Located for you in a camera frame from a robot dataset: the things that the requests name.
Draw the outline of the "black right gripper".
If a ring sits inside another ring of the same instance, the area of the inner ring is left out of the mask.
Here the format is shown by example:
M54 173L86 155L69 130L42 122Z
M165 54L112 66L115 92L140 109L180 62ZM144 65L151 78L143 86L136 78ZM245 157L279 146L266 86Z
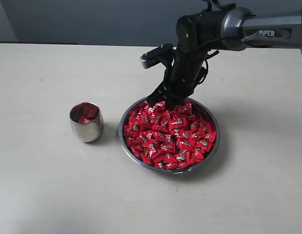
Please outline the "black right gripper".
M174 110L183 99L193 94L202 64L209 50L186 52L181 45L174 51L174 62L160 89L156 89L146 99L150 107L166 101L166 108Z

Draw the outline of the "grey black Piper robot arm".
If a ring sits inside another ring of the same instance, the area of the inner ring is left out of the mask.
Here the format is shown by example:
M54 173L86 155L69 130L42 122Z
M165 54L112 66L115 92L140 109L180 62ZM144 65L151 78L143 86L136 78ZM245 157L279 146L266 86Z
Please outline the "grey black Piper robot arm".
M165 66L163 81L146 99L149 106L163 101L174 109L205 80L207 61L221 50L290 48L302 53L302 7L295 13L259 17L233 3L212 1L207 9L179 18L176 34L176 45L164 44L141 56L146 69Z

